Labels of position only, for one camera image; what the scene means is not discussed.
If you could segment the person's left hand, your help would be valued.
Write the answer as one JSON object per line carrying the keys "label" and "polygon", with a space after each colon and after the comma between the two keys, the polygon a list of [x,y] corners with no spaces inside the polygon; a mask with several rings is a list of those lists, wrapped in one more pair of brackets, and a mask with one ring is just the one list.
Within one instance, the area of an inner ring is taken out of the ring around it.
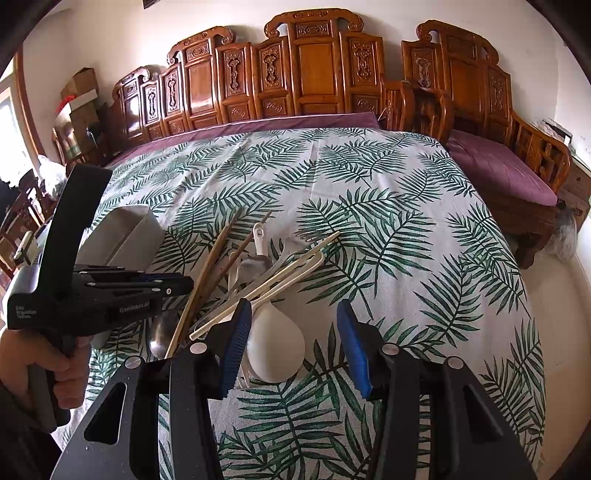
{"label": "person's left hand", "polygon": [[37,365],[55,375],[54,394],[62,409],[75,409],[84,401],[89,375],[92,337],[78,337],[70,357],[34,331],[1,330],[1,383],[25,409],[32,409],[28,367]]}

